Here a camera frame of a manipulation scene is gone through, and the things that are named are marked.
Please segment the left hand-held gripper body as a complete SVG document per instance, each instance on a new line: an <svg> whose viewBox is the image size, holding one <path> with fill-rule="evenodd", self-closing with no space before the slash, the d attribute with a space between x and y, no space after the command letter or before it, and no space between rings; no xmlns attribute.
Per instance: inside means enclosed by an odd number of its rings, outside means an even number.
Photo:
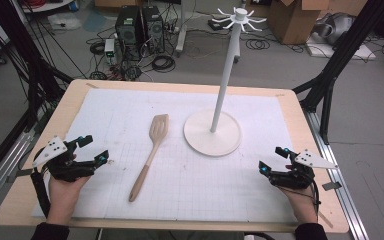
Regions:
<svg viewBox="0 0 384 240"><path fill-rule="evenodd" d="M78 178L93 175L97 169L94 166L94 160L83 162L75 160L74 151L79 147L76 139L67 142L63 141L59 136L54 136L35 155L33 166L42 166L55 179L67 182L74 182Z"/></svg>

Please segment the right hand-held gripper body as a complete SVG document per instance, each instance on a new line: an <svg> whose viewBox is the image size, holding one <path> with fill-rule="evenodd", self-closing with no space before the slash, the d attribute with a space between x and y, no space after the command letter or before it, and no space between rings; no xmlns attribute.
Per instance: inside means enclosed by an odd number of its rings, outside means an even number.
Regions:
<svg viewBox="0 0 384 240"><path fill-rule="evenodd" d="M291 169L287 172L271 171L268 180L272 185L290 189L305 189L313 183L315 177L314 168L338 168L336 164L308 149L303 150L301 153L295 153L295 158L290 162Z"/></svg>

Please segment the wooden slotted spatula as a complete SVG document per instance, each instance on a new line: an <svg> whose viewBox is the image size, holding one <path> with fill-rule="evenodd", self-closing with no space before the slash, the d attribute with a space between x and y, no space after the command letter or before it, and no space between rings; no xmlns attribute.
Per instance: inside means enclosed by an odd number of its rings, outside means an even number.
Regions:
<svg viewBox="0 0 384 240"><path fill-rule="evenodd" d="M151 166L151 163L156 155L156 152L165 139L169 129L169 115L168 114L161 114L161 115L155 115L151 126L149 129L149 137L152 141L153 147L152 150L142 168L140 171L132 189L129 194L129 201L134 202L140 193L140 190L142 188L142 185L146 179L148 170Z"/></svg>

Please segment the white hook rack stand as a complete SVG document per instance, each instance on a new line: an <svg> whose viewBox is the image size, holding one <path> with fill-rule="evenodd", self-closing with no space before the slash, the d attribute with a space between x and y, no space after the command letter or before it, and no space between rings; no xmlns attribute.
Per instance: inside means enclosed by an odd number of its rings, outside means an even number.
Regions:
<svg viewBox="0 0 384 240"><path fill-rule="evenodd" d="M219 10L224 19L213 19L215 23L225 23L226 29L231 28L231 37L222 73L216 106L214 110L203 110L189 116L186 120L183 133L189 146L195 151L210 157L221 157L235 151L242 140L241 127L238 121L230 114L222 111L224 98L227 92L235 57L239 55L239 38L245 32L245 26L257 31L253 23L262 23L266 19L252 19L254 11L248 12L245 8L233 8L232 14Z"/></svg>

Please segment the person's right hand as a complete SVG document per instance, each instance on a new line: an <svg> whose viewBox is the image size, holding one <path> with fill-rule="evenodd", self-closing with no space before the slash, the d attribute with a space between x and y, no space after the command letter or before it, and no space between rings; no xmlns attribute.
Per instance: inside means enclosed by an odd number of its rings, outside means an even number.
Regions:
<svg viewBox="0 0 384 240"><path fill-rule="evenodd" d="M299 224L318 222L313 192L310 187L306 189L279 187L279 190L287 197Z"/></svg>

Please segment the person's left hand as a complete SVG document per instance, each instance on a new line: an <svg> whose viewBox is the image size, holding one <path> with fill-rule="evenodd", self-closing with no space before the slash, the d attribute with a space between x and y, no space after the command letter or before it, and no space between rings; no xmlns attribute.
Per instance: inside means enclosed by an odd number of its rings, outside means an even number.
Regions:
<svg viewBox="0 0 384 240"><path fill-rule="evenodd" d="M75 210L80 192L89 177L78 178L74 182L49 180L50 210L46 222L54 225L67 226Z"/></svg>

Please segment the white grid mat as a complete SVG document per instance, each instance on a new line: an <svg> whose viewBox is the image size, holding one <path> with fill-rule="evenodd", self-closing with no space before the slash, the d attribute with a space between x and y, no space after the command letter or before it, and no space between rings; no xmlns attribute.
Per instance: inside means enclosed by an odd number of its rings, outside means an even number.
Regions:
<svg viewBox="0 0 384 240"><path fill-rule="evenodd" d="M242 141L231 154L207 157L188 146L183 126L198 111L214 107L216 97L176 93L91 89L72 122L67 139L91 135L77 150L80 161L102 151L98 168L81 191L77 218L168 221L287 223L295 217L287 198L260 174L259 162L282 171L286 159L276 147L291 144L275 97L229 95L223 109L239 123ZM155 115L169 115L168 133L159 146L140 193L131 189L153 147L149 129Z"/></svg>

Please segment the small grey power supply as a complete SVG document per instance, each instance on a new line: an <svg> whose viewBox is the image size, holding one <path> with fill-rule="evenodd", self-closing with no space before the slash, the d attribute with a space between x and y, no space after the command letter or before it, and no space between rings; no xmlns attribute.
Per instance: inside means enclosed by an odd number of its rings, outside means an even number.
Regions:
<svg viewBox="0 0 384 240"><path fill-rule="evenodd" d="M116 64L117 60L116 60L115 40L114 39L106 39L105 40L104 54L106 56L107 63L110 66Z"/></svg>

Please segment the white flat board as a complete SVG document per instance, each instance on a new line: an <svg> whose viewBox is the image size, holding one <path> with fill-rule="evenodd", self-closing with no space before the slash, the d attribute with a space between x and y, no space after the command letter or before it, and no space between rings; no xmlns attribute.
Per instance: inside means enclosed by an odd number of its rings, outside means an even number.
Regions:
<svg viewBox="0 0 384 240"><path fill-rule="evenodd" d="M305 46L311 57L331 58L334 54L333 46L317 35L311 35ZM376 55L362 44L354 53L353 59L371 61L376 59Z"/></svg>

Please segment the black computer tower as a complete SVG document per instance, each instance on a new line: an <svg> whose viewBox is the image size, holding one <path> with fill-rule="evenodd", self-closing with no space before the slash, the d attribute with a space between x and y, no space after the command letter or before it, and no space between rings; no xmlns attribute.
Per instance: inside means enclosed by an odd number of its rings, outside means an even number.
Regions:
<svg viewBox="0 0 384 240"><path fill-rule="evenodd" d="M144 40L140 8L136 5L123 5L115 29L124 57L138 60L140 45Z"/></svg>
<svg viewBox="0 0 384 240"><path fill-rule="evenodd" d="M144 6L142 8L144 29L147 45L151 53L163 53L165 51L163 19L156 6Z"/></svg>

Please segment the large open cardboard box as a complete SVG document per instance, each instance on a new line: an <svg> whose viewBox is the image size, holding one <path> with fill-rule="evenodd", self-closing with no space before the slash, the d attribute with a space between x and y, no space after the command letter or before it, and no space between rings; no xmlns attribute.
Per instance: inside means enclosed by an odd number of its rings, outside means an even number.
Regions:
<svg viewBox="0 0 384 240"><path fill-rule="evenodd" d="M326 13L357 16L368 0L272 0L267 24L283 44L304 44L316 20Z"/></svg>

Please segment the grey vacuum cleaner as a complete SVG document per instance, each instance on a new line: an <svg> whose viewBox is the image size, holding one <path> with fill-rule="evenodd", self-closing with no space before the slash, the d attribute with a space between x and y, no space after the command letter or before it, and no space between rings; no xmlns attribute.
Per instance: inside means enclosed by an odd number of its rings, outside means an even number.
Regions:
<svg viewBox="0 0 384 240"><path fill-rule="evenodd" d="M312 32L330 45L335 45L342 35L350 30L354 21L355 18L347 13L327 13L316 21Z"/></svg>

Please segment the white round table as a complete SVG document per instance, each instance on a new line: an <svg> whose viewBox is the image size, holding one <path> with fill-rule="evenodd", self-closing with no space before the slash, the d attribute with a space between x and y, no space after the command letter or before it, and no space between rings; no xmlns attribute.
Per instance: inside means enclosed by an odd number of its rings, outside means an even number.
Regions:
<svg viewBox="0 0 384 240"><path fill-rule="evenodd" d="M38 13L66 7L70 11L78 11L77 0L20 0L21 8L25 13Z"/></svg>

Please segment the white stand leg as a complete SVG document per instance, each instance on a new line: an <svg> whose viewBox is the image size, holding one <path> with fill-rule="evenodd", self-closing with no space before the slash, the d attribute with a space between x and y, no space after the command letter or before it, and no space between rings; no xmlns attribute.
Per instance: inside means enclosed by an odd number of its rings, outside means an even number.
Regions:
<svg viewBox="0 0 384 240"><path fill-rule="evenodd" d="M185 38L187 33L185 3L186 0L181 0L181 21L179 26L177 44L175 47L175 53L177 57L179 57L184 50Z"/></svg>

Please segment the aluminium rail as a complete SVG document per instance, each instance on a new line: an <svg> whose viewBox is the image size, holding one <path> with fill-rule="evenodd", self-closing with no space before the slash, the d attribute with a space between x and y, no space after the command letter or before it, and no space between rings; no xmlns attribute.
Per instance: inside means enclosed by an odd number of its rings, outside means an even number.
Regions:
<svg viewBox="0 0 384 240"><path fill-rule="evenodd" d="M9 144L9 149L3 152L3 157L0 161L0 190L7 181L7 178L15 171L19 161L22 160L27 153L34 138L34 133L22 132Z"/></svg>
<svg viewBox="0 0 384 240"><path fill-rule="evenodd" d="M326 144L319 133L320 120L316 113L304 112L304 116L312 132L317 148L321 156L335 165L338 165L333 150L329 144ZM359 216L357 208L353 202L352 196L348 190L346 181L339 168L336 170L328 169L327 173L333 183L339 183L340 187L335 188L335 193L344 212L349 232L353 240L370 240L364 224Z"/></svg>

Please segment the black metal frame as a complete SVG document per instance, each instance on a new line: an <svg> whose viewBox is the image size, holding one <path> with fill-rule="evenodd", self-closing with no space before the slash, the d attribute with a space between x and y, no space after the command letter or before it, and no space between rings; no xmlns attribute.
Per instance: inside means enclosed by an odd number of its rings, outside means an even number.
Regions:
<svg viewBox="0 0 384 240"><path fill-rule="evenodd" d="M296 94L308 90L300 101L306 112L315 113L318 104L323 102L319 135L325 144L329 144L328 127L335 82L383 16L384 0L368 0L324 69L312 80L293 88Z"/></svg>
<svg viewBox="0 0 384 240"><path fill-rule="evenodd" d="M70 84L73 78L52 67L43 58L11 0L0 0L0 26L24 61L24 64L19 65L0 38L0 46L7 53L19 77L28 84L28 109L23 119L30 130L38 122L38 110L42 104L59 102L65 93L57 79Z"/></svg>

